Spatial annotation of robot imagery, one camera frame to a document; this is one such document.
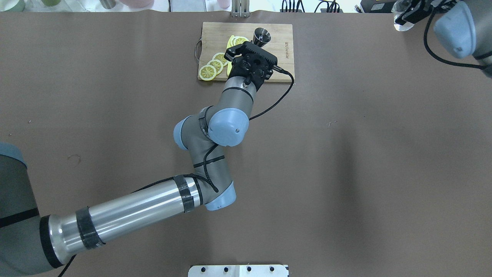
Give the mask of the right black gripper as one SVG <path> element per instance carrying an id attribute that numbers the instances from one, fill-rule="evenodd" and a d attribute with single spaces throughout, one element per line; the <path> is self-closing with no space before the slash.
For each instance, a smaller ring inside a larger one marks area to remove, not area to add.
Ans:
<path id="1" fill-rule="evenodd" d="M 432 2 L 432 0 L 412 0 L 411 7 L 405 12 L 403 19 L 415 24 L 427 18 L 434 8 Z"/>

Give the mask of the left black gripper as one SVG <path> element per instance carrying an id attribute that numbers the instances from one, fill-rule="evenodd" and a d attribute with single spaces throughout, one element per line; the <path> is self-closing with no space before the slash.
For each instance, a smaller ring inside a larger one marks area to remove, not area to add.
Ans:
<path id="1" fill-rule="evenodd" d="M 232 62 L 227 78 L 244 77 L 247 84 L 254 84 L 257 91 L 272 76 L 274 66 L 278 65 L 275 55 L 251 42 L 229 47 L 225 58 Z"/>

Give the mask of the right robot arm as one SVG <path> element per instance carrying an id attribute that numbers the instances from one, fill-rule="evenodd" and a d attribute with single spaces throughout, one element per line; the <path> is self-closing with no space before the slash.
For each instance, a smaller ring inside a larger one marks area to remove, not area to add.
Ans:
<path id="1" fill-rule="evenodd" d="M 397 0 L 392 7 L 394 26 L 403 31 L 427 19 L 424 48 L 437 61 L 461 68 L 480 70 L 491 77 L 491 1 L 490 0 Z M 429 47 L 432 29 L 438 42 L 454 58 L 473 57 L 477 63 L 461 63 L 438 56 Z"/>

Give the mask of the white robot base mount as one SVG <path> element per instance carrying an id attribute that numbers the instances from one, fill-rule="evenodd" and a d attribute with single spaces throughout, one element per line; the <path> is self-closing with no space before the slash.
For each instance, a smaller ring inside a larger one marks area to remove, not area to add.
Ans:
<path id="1" fill-rule="evenodd" d="M 290 277 L 288 265 L 196 265 L 188 270 L 188 277 Z"/>

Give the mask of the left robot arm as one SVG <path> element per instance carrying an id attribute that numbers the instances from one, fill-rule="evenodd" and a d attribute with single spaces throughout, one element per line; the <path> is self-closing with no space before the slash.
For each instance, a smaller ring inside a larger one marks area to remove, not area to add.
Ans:
<path id="1" fill-rule="evenodd" d="M 236 199 L 224 147 L 245 137 L 256 93 L 278 59 L 253 42 L 228 48 L 232 63 L 220 100 L 174 128 L 174 141 L 190 154 L 194 172 L 153 182 L 126 196 L 67 216 L 40 216 L 20 150 L 1 143 L 1 276 L 36 275 L 67 268 L 77 254 L 122 235 L 204 205 L 221 209 Z"/>

